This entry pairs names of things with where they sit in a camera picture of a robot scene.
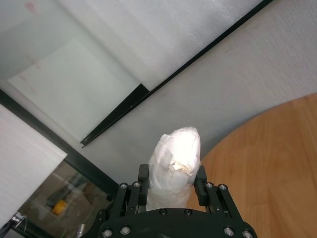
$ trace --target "gray wall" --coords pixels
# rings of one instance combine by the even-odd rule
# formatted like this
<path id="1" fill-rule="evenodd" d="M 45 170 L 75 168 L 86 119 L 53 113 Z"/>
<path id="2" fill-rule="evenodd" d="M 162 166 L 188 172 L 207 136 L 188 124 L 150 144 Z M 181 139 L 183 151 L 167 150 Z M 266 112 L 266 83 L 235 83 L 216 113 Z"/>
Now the gray wall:
<path id="1" fill-rule="evenodd" d="M 132 182 L 163 133 L 195 126 L 203 157 L 241 123 L 316 91 L 317 1 L 275 0 L 83 149 L 19 100 L 114 180 Z"/>

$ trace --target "bolt head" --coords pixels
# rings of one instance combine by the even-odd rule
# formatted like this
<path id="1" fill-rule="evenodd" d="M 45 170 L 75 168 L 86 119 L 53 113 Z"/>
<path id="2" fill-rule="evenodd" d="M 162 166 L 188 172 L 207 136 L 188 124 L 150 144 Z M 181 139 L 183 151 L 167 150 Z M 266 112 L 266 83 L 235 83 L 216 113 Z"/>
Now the bolt head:
<path id="1" fill-rule="evenodd" d="M 244 238 L 253 238 L 253 235 L 249 231 L 242 232 Z"/>
<path id="2" fill-rule="evenodd" d="M 185 209 L 185 214 L 187 215 L 187 216 L 190 216 L 191 214 L 192 214 L 192 210 L 190 210 L 190 209 Z"/>
<path id="3" fill-rule="evenodd" d="M 167 211 L 165 209 L 160 209 L 159 213 L 164 216 L 166 215 Z"/>
<path id="4" fill-rule="evenodd" d="M 127 235 L 130 233 L 130 231 L 131 231 L 131 229 L 129 227 L 122 227 L 120 230 L 120 233 L 123 235 Z"/>
<path id="5" fill-rule="evenodd" d="M 230 236 L 230 237 L 232 237 L 232 236 L 234 235 L 233 230 L 232 230 L 231 228 L 229 228 L 229 227 L 226 227 L 225 229 L 223 229 L 223 232 L 224 232 L 226 235 Z"/>
<path id="6" fill-rule="evenodd" d="M 105 231 L 103 232 L 103 237 L 104 237 L 104 238 L 108 238 L 108 237 L 110 237 L 110 236 L 112 236 L 112 230 L 107 229 L 107 230 L 105 230 Z"/>

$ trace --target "tape-wrapped object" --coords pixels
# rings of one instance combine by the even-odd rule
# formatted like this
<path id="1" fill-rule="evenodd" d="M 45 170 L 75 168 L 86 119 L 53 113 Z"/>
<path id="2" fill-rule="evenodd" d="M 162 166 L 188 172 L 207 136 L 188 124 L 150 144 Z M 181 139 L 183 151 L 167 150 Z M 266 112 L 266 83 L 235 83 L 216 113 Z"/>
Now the tape-wrapped object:
<path id="1" fill-rule="evenodd" d="M 149 162 L 147 210 L 185 208 L 200 164 L 200 138 L 195 128 L 162 135 Z"/>

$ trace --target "wooden table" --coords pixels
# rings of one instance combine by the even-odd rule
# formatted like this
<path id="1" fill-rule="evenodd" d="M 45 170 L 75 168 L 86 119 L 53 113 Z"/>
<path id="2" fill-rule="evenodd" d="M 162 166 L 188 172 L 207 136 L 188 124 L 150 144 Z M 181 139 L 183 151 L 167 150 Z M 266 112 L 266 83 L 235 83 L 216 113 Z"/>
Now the wooden table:
<path id="1" fill-rule="evenodd" d="M 272 108 L 203 159 L 260 238 L 317 238 L 317 94 Z M 192 191 L 188 207 L 199 207 Z"/>

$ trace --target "black frame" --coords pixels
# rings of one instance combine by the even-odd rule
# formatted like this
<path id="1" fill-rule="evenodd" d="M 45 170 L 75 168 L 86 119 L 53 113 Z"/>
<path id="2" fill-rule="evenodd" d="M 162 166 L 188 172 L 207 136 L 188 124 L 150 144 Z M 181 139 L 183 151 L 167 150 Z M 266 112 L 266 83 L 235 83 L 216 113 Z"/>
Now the black frame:
<path id="1" fill-rule="evenodd" d="M 108 195 L 112 197 L 116 196 L 118 184 L 113 179 L 111 179 L 84 156 L 78 153 L 56 133 L 45 126 L 2 90 L 0 90 L 0 104 L 26 122 L 29 126 L 47 138 L 50 142 L 55 144 L 58 148 L 67 153 L 67 156 L 64 160 L 74 169 L 80 172 L 83 176 L 85 176 L 88 180 L 90 180 Z"/>
<path id="2" fill-rule="evenodd" d="M 180 72 L 190 66 L 193 62 L 198 60 L 201 56 L 207 53 L 210 49 L 216 46 L 219 42 L 221 42 L 224 38 L 234 32 L 237 28 L 239 28 L 242 24 L 248 21 L 251 17 L 253 17 L 256 13 L 261 11 L 264 7 L 266 7 L 273 0 L 263 0 L 257 6 L 255 6 L 251 11 L 249 11 L 246 15 L 244 15 L 240 20 L 234 23 L 231 27 L 229 27 L 224 33 L 218 36 L 214 41 L 212 41 L 209 45 L 207 45 L 204 49 L 202 49 L 199 53 L 197 53 L 194 57 L 192 57 L 189 61 L 187 61 L 183 66 L 181 66 L 177 71 L 175 71 L 170 77 L 164 80 L 159 86 L 157 86 L 152 91 L 147 90 L 142 84 L 140 84 L 118 107 L 116 107 L 112 113 L 109 114 L 99 125 L 97 125 L 82 141 L 81 143 L 86 146 L 94 139 L 96 139 L 99 135 L 105 132 L 109 127 L 119 121 L 122 117 L 127 115 L 130 111 L 140 105 L 144 100 L 154 94 L 158 89 L 167 84 L 170 80 L 176 77 Z"/>

